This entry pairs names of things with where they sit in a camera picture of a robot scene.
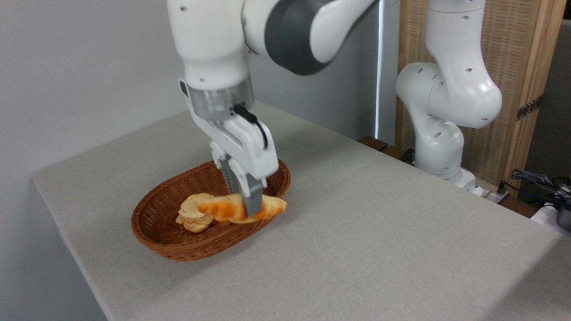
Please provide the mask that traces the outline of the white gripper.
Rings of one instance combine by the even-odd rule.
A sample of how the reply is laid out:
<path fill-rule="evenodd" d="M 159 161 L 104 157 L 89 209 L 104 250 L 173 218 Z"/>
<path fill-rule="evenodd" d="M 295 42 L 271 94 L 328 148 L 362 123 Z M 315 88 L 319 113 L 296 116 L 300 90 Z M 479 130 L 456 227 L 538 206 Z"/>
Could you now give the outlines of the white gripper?
<path fill-rule="evenodd" d="M 262 210 L 266 177 L 279 168 L 272 134 L 249 111 L 251 83 L 223 90 L 196 90 L 179 80 L 196 125 L 211 140 L 210 150 L 230 194 L 238 193 L 248 218 Z"/>

